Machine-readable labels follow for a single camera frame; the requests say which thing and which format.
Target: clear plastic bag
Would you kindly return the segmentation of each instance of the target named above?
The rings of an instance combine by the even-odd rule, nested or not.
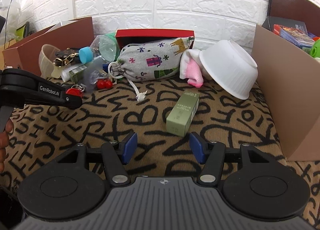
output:
[[[17,39],[16,31],[21,15],[21,0],[12,0],[11,4],[10,2],[11,0],[0,0],[0,15],[4,18],[7,18],[8,15],[8,19],[0,33],[0,45],[4,45],[4,40],[7,43],[12,39]]]

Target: blue bottle cap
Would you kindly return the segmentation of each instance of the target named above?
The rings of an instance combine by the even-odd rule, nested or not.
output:
[[[84,47],[79,50],[79,58],[81,63],[86,64],[93,60],[93,53],[90,47]]]

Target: red box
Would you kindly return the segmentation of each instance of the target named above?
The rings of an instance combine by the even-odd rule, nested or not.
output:
[[[130,43],[146,43],[160,39],[177,37],[195,37],[193,30],[184,29],[160,29],[160,28],[137,28],[137,29],[118,29],[116,39],[120,50]]]

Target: colorful box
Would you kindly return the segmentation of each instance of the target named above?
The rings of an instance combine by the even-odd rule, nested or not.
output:
[[[184,91],[167,117],[167,132],[184,137],[199,106],[199,93]]]
[[[273,33],[291,42],[308,54],[310,53],[311,48],[315,43],[313,39],[304,34],[301,30],[291,27],[275,25]]]

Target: finger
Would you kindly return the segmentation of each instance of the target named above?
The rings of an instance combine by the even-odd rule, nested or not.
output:
[[[0,149],[0,162],[4,162],[6,156],[5,149]]]
[[[7,124],[5,125],[5,131],[11,132],[13,130],[13,123],[12,120],[8,120]]]
[[[6,132],[0,133],[0,149],[7,147],[9,144],[9,135]]]

